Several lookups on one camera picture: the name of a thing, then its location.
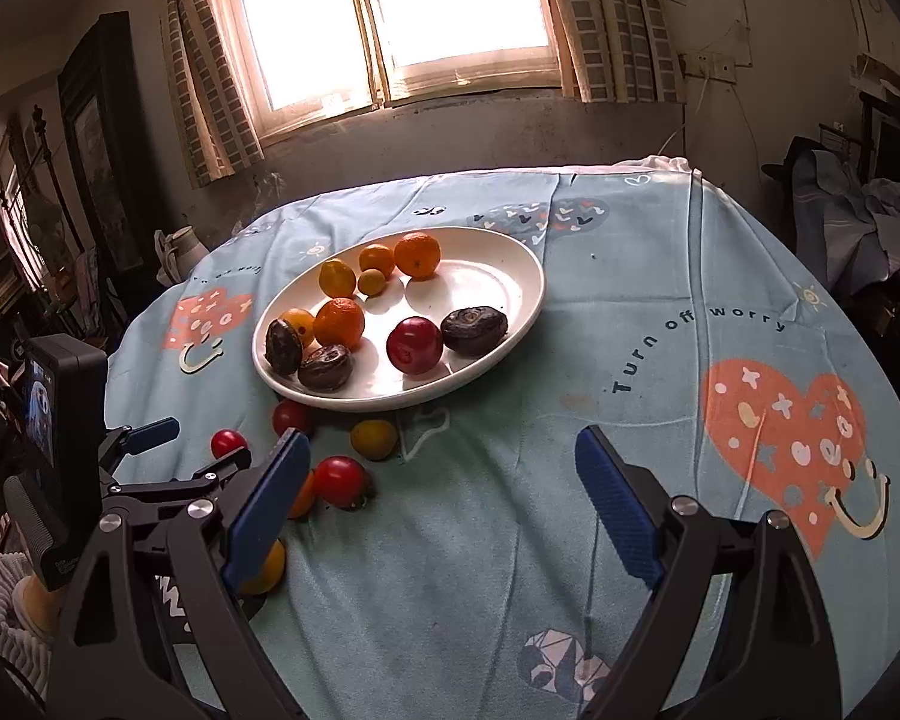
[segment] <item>window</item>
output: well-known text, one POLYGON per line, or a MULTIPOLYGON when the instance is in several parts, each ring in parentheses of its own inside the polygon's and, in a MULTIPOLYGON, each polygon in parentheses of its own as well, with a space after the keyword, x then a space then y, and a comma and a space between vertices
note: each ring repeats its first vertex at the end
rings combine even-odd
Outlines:
POLYGON ((40 274, 46 270, 46 266, 40 252, 31 241, 29 232, 26 231, 26 206, 24 194, 17 183, 16 167, 10 172, 10 180, 5 187, 5 199, 2 199, 1 189, 0 186, 0 218, 7 231, 7 240, 24 271, 26 283, 31 290, 37 290, 42 285, 40 274))
POLYGON ((228 0, 266 144, 303 124, 436 95, 559 86, 542 0, 228 0))

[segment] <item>dark purple fruit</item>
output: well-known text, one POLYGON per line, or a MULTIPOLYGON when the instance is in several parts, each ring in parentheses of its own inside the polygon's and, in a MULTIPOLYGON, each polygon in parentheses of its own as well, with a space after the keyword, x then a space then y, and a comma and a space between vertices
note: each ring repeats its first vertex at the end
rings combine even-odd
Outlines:
POLYGON ((266 329, 264 347, 266 361, 279 376, 290 376, 300 367, 303 360, 303 346, 300 336, 285 319, 274 319, 266 329))
POLYGON ((482 357, 506 336, 506 314, 490 306, 451 311, 440 323, 448 349, 463 357, 482 357))
POLYGON ((328 392, 339 389, 353 372, 353 355, 342 343, 332 343, 314 351, 300 369, 296 378, 307 389, 328 392))

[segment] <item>oval plate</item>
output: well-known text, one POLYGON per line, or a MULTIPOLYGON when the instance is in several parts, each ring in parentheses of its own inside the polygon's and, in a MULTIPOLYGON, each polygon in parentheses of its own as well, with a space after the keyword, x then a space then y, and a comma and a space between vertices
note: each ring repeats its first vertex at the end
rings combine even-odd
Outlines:
MULTIPOLYGON (((314 316, 328 299, 317 283, 320 266, 298 276, 266 306, 253 331, 253 365, 271 388, 290 400, 337 412, 378 412, 402 409, 447 394, 490 370, 523 338, 543 305, 543 267, 533 252, 502 233, 471 227, 428 227, 425 232, 439 241, 442 259, 437 273, 425 280, 410 279, 397 269, 376 298, 354 299, 364 309, 367 326, 354 350, 349 381, 334 392, 315 392, 300 386, 296 376, 278 376, 264 357, 269 324, 292 308, 304 308, 314 316), (386 357, 386 337, 397 322, 407 317, 427 317, 439 324, 454 309, 491 306, 506 314, 508 333, 499 346, 477 359, 444 349, 440 362, 421 376, 407 376, 386 357)), ((365 241, 336 255, 359 274, 358 257, 370 244, 393 248, 407 232, 365 241)), ((317 348, 316 343, 307 350, 317 348)))

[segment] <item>tablecloth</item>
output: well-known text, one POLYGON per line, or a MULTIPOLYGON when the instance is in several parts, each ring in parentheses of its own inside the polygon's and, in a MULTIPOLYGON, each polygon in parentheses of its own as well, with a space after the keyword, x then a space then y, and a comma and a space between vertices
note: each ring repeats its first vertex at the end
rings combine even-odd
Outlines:
MULTIPOLYGON (((543 261, 543 311, 498 367, 388 415, 401 450, 367 464, 372 505, 319 505, 282 533, 287 572, 251 627, 314 720, 577 716, 648 599, 574 471, 590 423, 713 514, 788 512, 833 627, 845 712, 898 650, 900 405, 874 357, 797 259, 698 172, 612 170, 420 177, 287 205, 162 295, 111 358, 107 424, 182 426, 117 479, 187 478, 217 429, 241 431, 258 460, 274 445, 277 400, 250 336, 313 264, 444 224, 509 233, 543 261), (184 373, 186 343, 194 366, 223 354, 184 373)), ((353 454, 358 418, 319 418, 313 464, 353 454)), ((671 702, 696 690, 726 590, 713 581, 671 702)), ((178 650, 194 694, 213 701, 193 648, 178 650)))

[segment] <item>camera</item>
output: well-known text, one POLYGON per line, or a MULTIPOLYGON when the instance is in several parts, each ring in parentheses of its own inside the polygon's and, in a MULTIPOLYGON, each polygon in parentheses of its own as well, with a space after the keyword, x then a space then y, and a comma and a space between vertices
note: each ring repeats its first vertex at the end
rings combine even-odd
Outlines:
POLYGON ((100 517, 106 354, 65 335, 31 338, 24 358, 26 469, 4 483, 34 571, 67 584, 100 517))

